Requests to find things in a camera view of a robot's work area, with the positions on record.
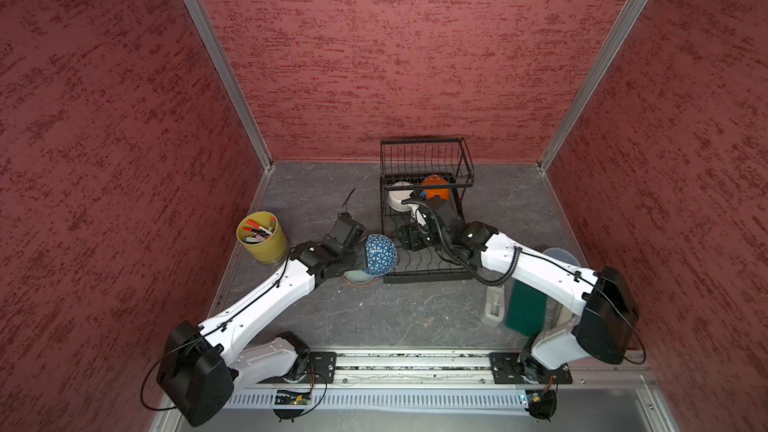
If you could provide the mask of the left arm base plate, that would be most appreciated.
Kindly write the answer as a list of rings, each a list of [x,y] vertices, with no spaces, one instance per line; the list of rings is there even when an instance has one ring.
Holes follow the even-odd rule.
[[[320,383],[332,383],[334,380],[336,352],[300,352],[294,364],[283,376],[286,383],[311,384],[316,380]]]

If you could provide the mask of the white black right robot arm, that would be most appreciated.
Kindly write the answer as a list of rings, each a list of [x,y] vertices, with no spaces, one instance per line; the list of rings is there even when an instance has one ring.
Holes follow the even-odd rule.
[[[412,221],[398,230],[409,249],[431,246],[486,286],[508,280],[525,284],[572,314],[568,322],[532,337],[517,370],[542,383],[571,361],[591,357],[606,364],[626,362],[639,313],[621,272],[578,267],[527,247],[496,227],[465,222],[443,198],[411,194],[401,202]]]

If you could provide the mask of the white ceramic bowl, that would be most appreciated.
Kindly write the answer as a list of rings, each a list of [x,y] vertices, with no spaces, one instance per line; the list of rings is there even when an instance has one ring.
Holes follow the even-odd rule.
[[[396,190],[390,190],[387,192],[387,204],[388,206],[397,213],[411,213],[413,208],[409,204],[404,204],[404,200],[408,200],[411,198],[413,189],[411,188],[411,184],[409,182],[396,182],[394,184]]]

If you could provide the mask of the orange plastic bowl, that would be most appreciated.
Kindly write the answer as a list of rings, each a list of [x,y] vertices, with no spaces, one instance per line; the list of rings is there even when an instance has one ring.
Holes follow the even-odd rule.
[[[442,200],[450,201],[451,192],[448,188],[446,188],[447,184],[448,181],[442,176],[438,174],[432,174],[421,182],[423,190],[420,193],[420,196],[426,200],[433,197],[439,197]]]

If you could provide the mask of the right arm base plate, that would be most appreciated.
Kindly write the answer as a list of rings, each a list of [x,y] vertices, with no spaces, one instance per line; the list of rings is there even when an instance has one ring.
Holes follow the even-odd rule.
[[[488,356],[497,385],[570,385],[573,378],[567,365],[550,370],[533,358],[520,359],[520,353],[492,352]]]

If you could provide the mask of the blue triangle pattern bowl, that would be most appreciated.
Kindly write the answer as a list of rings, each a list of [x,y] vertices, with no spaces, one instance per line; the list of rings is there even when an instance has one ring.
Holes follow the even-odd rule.
[[[381,234],[369,235],[365,241],[366,267],[363,271],[371,276],[383,276],[392,272],[398,262],[394,242]]]

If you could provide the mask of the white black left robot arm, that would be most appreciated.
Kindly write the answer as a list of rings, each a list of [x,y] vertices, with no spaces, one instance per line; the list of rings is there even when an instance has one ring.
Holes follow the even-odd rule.
[[[338,215],[319,242],[293,247],[268,279],[219,314],[198,325],[181,322],[168,335],[148,373],[193,427],[212,419],[235,391],[265,379],[299,374],[308,352],[292,334],[264,346],[250,342],[282,312],[329,278],[351,270],[365,227]]]

